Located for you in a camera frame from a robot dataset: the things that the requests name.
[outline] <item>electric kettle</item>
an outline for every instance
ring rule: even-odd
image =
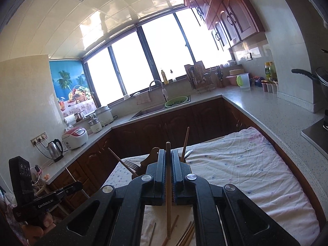
[[[60,159],[62,159],[63,156],[63,145],[60,142],[60,140],[58,139],[54,139],[53,141],[50,141],[48,143],[48,147],[47,147],[51,158],[55,161],[58,162]]]

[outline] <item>sink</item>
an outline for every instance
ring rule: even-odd
[[[188,100],[186,102],[184,102],[184,104],[187,103],[187,102],[190,102],[190,95],[188,96]],[[132,119],[140,117],[140,116],[148,115],[148,114],[151,114],[151,113],[154,113],[154,112],[157,112],[157,111],[161,111],[161,110],[164,110],[164,109],[168,109],[168,108],[165,107],[165,103],[160,104],[160,105],[155,105],[153,107],[149,107],[149,108],[146,108],[146,109],[143,109],[143,110],[137,112],[137,114],[135,114],[129,120],[132,120]]]

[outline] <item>pink bowl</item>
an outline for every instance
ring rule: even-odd
[[[237,76],[238,75],[226,76],[226,79],[229,79],[231,85],[238,85],[237,84]]]

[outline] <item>upper cabinet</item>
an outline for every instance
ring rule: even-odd
[[[184,0],[196,8],[207,28],[228,49],[244,39],[264,31],[263,25],[249,0]]]

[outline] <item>plastic bottle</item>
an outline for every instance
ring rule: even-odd
[[[273,62],[270,62],[270,68],[269,68],[269,71],[270,71],[270,80],[271,81],[277,81],[277,72],[276,72],[276,67],[274,66],[274,63]]]
[[[270,80],[270,62],[265,62],[265,77]]]
[[[169,83],[169,81],[166,78],[164,70],[161,70],[161,74],[162,74],[162,77],[163,77],[164,84],[167,85]]]
[[[171,70],[171,77],[172,77],[172,80],[173,80],[173,82],[174,81],[177,81],[177,79],[175,78],[175,76],[174,76],[174,74],[173,74],[173,71]]]

